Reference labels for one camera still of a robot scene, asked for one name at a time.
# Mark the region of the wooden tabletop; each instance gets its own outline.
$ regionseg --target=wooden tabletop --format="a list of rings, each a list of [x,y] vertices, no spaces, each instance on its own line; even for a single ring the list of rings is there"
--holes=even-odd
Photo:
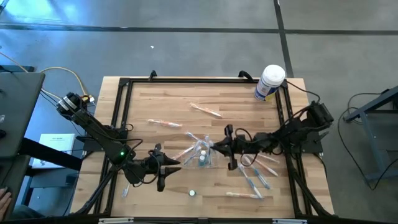
[[[110,124],[114,101],[120,77],[104,77],[95,117],[103,124]],[[305,88],[304,80],[291,78],[290,82]],[[275,131],[279,128],[276,102],[261,102],[254,98],[254,84],[209,84],[209,83],[136,83],[132,89],[127,123],[134,125],[129,138],[142,138],[144,143],[136,149],[137,158],[147,156],[156,143],[161,143],[163,151],[172,157],[188,148],[193,140],[185,135],[189,131],[199,138],[209,135],[216,142],[224,138],[224,127],[232,124],[234,129],[247,129],[252,135],[256,132]],[[293,111],[308,105],[306,93],[289,86]],[[210,108],[222,114],[222,118],[192,109],[190,102]],[[282,104],[285,105],[282,93]],[[123,110],[122,100],[118,124]],[[162,119],[183,124],[182,128],[168,128],[149,124],[148,119]],[[100,179],[103,152],[95,152],[83,161],[73,198],[71,212],[77,211],[88,200]],[[121,194],[127,180],[122,171],[118,175],[112,216],[127,217],[229,217],[229,218],[288,218],[294,217],[290,195],[287,168],[284,156],[271,156],[279,164],[259,158],[273,168],[279,177],[258,166],[271,185],[265,189],[253,171],[246,172],[255,183],[264,200],[253,198],[232,198],[226,192],[253,194],[252,189],[239,171],[228,171],[228,158],[219,155],[219,167],[212,169],[184,168],[166,178],[165,190],[156,191],[156,182],[131,187],[126,198]],[[325,171],[314,155],[303,155],[307,185],[318,201],[333,213]],[[302,193],[298,188],[300,208],[304,212]],[[196,191],[191,197],[189,190]],[[108,198],[105,188],[101,209]]]

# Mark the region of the white lid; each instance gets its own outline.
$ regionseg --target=white lid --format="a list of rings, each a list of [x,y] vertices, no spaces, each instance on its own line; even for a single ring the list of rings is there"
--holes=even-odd
[[[279,65],[268,65],[262,73],[264,81],[270,85],[279,86],[286,76],[285,70]]]

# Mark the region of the disinfecting wipes canister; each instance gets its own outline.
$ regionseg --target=disinfecting wipes canister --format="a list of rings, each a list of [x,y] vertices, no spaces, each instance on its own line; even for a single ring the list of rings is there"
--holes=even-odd
[[[259,83],[257,84],[254,97],[261,101],[270,100],[278,90],[280,84],[284,81],[285,76],[285,70],[281,66],[268,65],[266,69],[264,69]]]

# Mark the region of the person's hand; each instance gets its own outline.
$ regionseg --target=person's hand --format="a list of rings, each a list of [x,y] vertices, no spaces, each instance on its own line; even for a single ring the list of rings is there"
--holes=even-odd
[[[4,214],[7,211],[8,205],[10,204],[12,198],[11,193],[7,192],[7,187],[0,189],[0,222],[4,219]]]

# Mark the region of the concrete floor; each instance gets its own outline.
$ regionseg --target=concrete floor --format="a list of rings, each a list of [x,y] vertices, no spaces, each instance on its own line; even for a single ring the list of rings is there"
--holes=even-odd
[[[286,29],[398,29],[395,0],[279,2]],[[9,0],[0,23],[278,28],[272,0],[124,0],[102,4],[95,0]],[[294,77],[305,79],[307,89],[321,96],[335,119],[351,95],[381,92],[398,84],[398,35],[289,34],[287,45]],[[285,67],[279,34],[0,30],[0,48],[21,64],[38,70],[50,66],[70,68],[94,95],[98,95],[105,75],[149,75],[156,70],[160,76],[235,77],[240,70],[246,70],[258,77],[268,64]],[[10,63],[0,58],[0,64]],[[48,72],[44,87],[58,95],[80,92],[74,77],[66,72]],[[360,96],[353,105],[360,106],[370,99]],[[362,127],[342,124],[341,129],[358,163],[366,172],[372,171],[374,160]],[[26,136],[38,140],[42,133],[75,130],[41,98]],[[369,190],[340,143],[336,122],[323,139],[323,147],[336,214],[398,222],[398,178],[383,180],[375,191]],[[61,215],[68,190],[37,189],[30,206],[46,215]]]

